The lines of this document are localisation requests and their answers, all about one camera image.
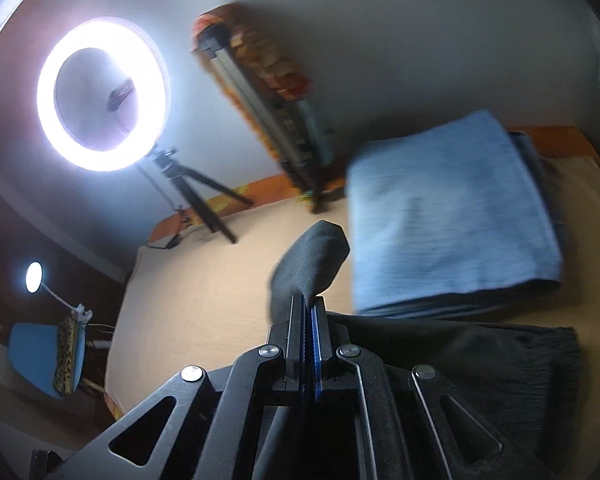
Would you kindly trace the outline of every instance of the chair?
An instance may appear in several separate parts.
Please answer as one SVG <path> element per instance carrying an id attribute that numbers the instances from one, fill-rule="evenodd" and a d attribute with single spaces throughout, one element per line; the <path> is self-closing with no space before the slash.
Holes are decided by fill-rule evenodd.
<path id="1" fill-rule="evenodd" d="M 16 323 L 11 329 L 8 354 L 11 365 L 27 381 L 56 399 L 62 396 L 54 389 L 58 355 L 58 327 L 37 323 Z M 85 329 L 78 330 L 75 351 L 74 391 L 80 383 L 84 362 Z"/>

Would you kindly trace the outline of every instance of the folded blue towel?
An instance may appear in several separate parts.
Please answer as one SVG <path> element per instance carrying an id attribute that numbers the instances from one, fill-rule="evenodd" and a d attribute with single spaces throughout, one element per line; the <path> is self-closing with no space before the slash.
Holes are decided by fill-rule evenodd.
<path id="1" fill-rule="evenodd" d="M 487 111 L 367 144 L 347 195 L 359 314 L 465 316 L 560 279 L 538 187 Z"/>

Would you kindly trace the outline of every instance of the beige bed sheet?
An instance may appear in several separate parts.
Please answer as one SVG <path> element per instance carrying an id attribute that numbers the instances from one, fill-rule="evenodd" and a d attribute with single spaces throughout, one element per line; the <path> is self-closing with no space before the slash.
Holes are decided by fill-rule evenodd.
<path id="1" fill-rule="evenodd" d="M 574 326 L 585 366 L 573 463 L 583 479 L 600 458 L 600 170 L 589 158 L 548 162 L 570 229 L 565 285 L 492 315 L 520 324 Z M 320 216 L 286 200 L 226 219 L 240 241 L 198 229 L 171 251 L 141 248 L 107 365 L 106 391 L 127 412 L 172 375 L 213 370 L 261 344 L 269 328 L 267 286 L 288 247 L 318 219 L 347 226 L 346 200 Z M 351 313 L 350 263 L 323 294 L 328 310 Z"/>

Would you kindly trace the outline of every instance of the silver screw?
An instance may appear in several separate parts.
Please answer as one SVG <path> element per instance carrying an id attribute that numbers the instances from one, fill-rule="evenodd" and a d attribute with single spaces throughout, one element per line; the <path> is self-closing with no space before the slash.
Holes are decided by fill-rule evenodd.
<path id="1" fill-rule="evenodd" d="M 187 366 L 180 372 L 183 381 L 187 383 L 195 383 L 202 378 L 202 368 L 199 366 Z"/>
<path id="2" fill-rule="evenodd" d="M 430 381 L 436 376 L 436 369 L 431 365 L 418 365 L 415 369 L 416 376 L 423 381 Z"/>
<path id="3" fill-rule="evenodd" d="M 275 345 L 264 345 L 258 349 L 258 354 L 262 357 L 275 357 L 280 353 L 280 348 Z"/>
<path id="4" fill-rule="evenodd" d="M 342 345 L 338 348 L 338 354 L 342 357 L 358 357 L 360 355 L 360 347 L 355 345 Z"/>

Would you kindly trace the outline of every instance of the ring light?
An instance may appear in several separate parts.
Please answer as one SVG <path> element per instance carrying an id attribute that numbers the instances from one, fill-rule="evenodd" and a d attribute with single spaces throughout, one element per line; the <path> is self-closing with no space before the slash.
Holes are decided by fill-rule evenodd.
<path id="1" fill-rule="evenodd" d="M 38 80 L 38 116 L 51 145 L 76 166 L 93 171 L 126 168 L 145 156 L 162 133 L 167 117 L 166 70 L 157 49 L 152 49 L 122 20 L 97 18 L 78 25 L 56 44 L 46 58 Z M 56 108 L 56 79 L 62 64 L 84 48 L 99 48 L 133 80 L 138 99 L 138 120 L 128 136 L 107 151 L 90 150 L 65 129 Z"/>

